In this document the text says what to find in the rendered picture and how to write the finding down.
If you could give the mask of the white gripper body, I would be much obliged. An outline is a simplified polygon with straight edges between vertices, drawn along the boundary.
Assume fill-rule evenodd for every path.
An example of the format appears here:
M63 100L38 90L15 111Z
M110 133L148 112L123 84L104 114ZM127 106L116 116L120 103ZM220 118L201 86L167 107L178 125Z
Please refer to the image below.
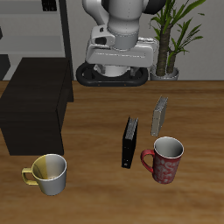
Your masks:
M138 38L129 50L116 50L112 46L94 45L88 42L86 62L104 66L150 67L158 43L153 38Z

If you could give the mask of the grey book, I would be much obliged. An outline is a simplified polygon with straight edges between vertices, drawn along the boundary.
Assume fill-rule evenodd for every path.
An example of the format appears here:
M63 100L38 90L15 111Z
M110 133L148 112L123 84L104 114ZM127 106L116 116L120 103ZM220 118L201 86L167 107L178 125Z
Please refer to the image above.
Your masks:
M157 101L157 104L153 110L152 124L151 124L151 134L154 137L158 136L159 131L161 130L164 120L165 120L165 111L167 106L168 98L160 96Z

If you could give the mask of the black book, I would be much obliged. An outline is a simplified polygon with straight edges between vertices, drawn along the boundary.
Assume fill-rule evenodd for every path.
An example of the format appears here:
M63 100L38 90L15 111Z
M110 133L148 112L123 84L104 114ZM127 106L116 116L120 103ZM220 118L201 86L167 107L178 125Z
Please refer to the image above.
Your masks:
M122 167L129 169L137 144L137 118L129 118L122 137Z

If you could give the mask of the green pot plant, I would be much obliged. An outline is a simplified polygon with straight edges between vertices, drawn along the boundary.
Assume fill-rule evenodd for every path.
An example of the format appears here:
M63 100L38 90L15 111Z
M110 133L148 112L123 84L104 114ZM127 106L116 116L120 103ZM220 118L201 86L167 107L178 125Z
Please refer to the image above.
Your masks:
M150 21L156 21L158 28L154 27L159 42L157 64L150 67L152 81L176 81L179 70L174 66L179 53L187 53L185 47L194 40L202 39L197 36L200 24L189 33L187 29L192 19L183 24L179 20L190 11L202 5L206 0L195 0L193 3L186 1L178 10L175 8L176 0L167 0L164 8Z

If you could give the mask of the dark wooden cabinet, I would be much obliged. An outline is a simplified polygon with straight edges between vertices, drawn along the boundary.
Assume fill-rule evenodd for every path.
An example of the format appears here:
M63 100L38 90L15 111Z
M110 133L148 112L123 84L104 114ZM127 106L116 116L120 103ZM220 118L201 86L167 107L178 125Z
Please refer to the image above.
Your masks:
M66 58L23 58L0 97L0 130L12 156L64 153L61 130L74 100Z

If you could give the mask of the red patterned mug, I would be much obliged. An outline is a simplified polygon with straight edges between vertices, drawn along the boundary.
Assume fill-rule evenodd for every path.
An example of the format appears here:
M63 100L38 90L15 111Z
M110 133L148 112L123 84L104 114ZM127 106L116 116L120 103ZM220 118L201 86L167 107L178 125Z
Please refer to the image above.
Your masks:
M153 150L143 150L140 158L152 177L158 183L166 185L174 180L183 153L184 146L179 140L163 136L155 141ZM153 166L149 166L144 161L148 155L153 157Z

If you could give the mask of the white and yellow mug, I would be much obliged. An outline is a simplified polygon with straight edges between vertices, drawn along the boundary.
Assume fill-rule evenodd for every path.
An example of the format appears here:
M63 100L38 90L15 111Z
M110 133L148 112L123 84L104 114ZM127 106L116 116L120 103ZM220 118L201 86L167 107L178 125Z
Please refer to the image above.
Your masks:
M57 195L66 186L67 161L58 154L46 154L37 158L31 168L24 168L21 174L27 185L39 186L48 196Z

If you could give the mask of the flat black base plate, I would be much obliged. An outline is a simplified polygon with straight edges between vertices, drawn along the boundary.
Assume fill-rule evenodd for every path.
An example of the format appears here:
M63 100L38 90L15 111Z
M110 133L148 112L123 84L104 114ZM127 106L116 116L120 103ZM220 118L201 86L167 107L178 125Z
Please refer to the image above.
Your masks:
M116 77L107 77L94 70L94 64L84 62L76 70L77 81L87 87L138 87L149 77L148 69L140 67L135 77L130 76L130 70Z

